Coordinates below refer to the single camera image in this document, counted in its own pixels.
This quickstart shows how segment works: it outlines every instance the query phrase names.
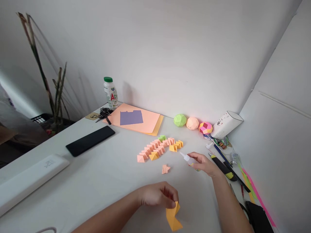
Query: white box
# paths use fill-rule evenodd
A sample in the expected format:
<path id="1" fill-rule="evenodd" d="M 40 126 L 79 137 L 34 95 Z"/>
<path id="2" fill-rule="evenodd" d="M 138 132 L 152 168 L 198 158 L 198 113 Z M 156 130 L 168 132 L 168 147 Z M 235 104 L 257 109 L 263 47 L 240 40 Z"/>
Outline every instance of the white box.
<path id="1" fill-rule="evenodd" d="M 243 121 L 244 120 L 238 114 L 227 111 L 213 125 L 213 131 L 211 132 L 211 136 L 217 139 L 223 139 Z"/>

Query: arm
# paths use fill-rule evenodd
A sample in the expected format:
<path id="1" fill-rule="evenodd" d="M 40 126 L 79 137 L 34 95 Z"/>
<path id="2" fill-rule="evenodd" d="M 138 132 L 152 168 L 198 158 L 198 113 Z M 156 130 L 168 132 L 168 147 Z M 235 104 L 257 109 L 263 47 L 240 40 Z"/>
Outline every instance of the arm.
<path id="1" fill-rule="evenodd" d="M 174 208 L 179 201 L 177 190 L 167 182 L 146 185 L 103 209 L 72 233 L 117 233 L 142 205 Z"/>
<path id="2" fill-rule="evenodd" d="M 223 232 L 253 233 L 251 225 L 221 170 L 205 155 L 196 152 L 192 152 L 188 155 L 199 162 L 193 164 L 192 167 L 203 170 L 213 180 L 219 208 L 220 224 Z"/>

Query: green origami ball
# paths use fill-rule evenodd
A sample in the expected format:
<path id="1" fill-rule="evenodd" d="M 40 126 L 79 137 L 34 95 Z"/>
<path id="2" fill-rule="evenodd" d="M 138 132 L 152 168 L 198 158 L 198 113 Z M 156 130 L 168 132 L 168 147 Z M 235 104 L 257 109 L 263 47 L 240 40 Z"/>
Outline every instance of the green origami ball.
<path id="1" fill-rule="evenodd" d="M 174 117 L 174 124 L 178 127 L 183 127 L 187 122 L 187 118 L 183 114 L 178 114 Z"/>

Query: hand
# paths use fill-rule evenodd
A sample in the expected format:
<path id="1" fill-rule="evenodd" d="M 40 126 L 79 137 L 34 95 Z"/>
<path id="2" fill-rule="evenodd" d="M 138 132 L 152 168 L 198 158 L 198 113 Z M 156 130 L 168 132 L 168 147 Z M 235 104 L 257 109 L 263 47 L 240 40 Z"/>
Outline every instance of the hand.
<path id="1" fill-rule="evenodd" d="M 175 201 L 179 201 L 177 190 L 167 182 L 149 184 L 137 189 L 137 192 L 141 205 L 162 205 L 172 209 L 176 206 Z"/>
<path id="2" fill-rule="evenodd" d="M 203 170 L 210 177 L 214 177 L 215 175 L 222 173 L 217 165 L 210 161 L 205 155 L 199 154 L 197 152 L 192 152 L 188 155 L 199 162 L 192 165 L 194 169 Z"/>

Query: stack of colored paper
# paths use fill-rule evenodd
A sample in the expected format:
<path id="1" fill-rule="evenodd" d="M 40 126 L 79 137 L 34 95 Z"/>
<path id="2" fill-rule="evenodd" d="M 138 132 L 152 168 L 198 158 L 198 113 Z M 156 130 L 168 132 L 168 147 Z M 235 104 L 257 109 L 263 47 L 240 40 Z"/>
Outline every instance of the stack of colored paper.
<path id="1" fill-rule="evenodd" d="M 127 104 L 121 104 L 108 116 L 112 125 L 157 136 L 163 116 Z"/>

